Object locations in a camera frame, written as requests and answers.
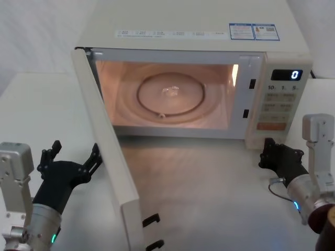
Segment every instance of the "microwave oven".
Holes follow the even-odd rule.
[[[72,60],[130,250],[141,212],[117,135],[284,143],[312,65],[285,0],[101,0]]]

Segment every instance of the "glass turntable plate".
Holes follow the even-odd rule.
[[[136,115],[156,123],[191,122],[221,102],[220,77],[193,65],[150,64],[125,72],[117,93],[122,116]]]

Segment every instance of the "microwave door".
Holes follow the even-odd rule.
[[[109,177],[106,178],[111,184],[113,197],[110,199],[118,222],[117,230],[122,231],[120,242],[123,241],[125,247],[122,250],[144,250],[139,195],[106,113],[86,53],[77,49],[71,52],[71,57],[93,134],[108,172]]]

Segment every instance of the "cable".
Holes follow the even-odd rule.
[[[279,197],[279,198],[281,198],[281,199],[283,199],[283,200],[287,200],[287,201],[293,202],[293,200],[291,200],[291,199],[289,199],[289,198],[286,198],[286,197],[284,197],[284,196],[278,195],[278,194],[276,194],[274,191],[272,191],[272,190],[271,190],[271,185],[272,185],[272,184],[269,184],[269,185],[267,186],[267,188],[268,188],[268,190],[270,191],[270,193],[272,193],[274,196],[277,196],[277,197]]]
[[[311,74],[312,78],[314,78],[314,79],[316,78],[315,74],[314,74],[314,72],[312,70],[310,70],[310,74]]]

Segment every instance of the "white table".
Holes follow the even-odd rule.
[[[309,81],[288,145],[308,153],[301,138],[302,116],[335,115],[326,104],[333,100],[332,93],[334,80]],[[78,163],[88,158],[94,143],[73,76],[18,74],[0,98],[0,118],[0,141],[28,143],[35,166],[41,150],[56,139],[63,145],[57,159]],[[260,152],[247,151],[242,141],[122,138],[120,142],[139,191],[143,218],[161,215],[160,224],[144,230],[148,243],[162,238],[164,250],[173,251],[315,250],[318,235],[301,225],[292,203],[267,191],[268,179],[275,174],[258,168]],[[52,250],[125,250],[118,241],[105,175],[102,166],[90,183],[73,191]],[[35,195],[42,180],[36,170],[31,177]],[[275,189],[285,194],[283,186]],[[4,215],[2,200],[0,215]]]

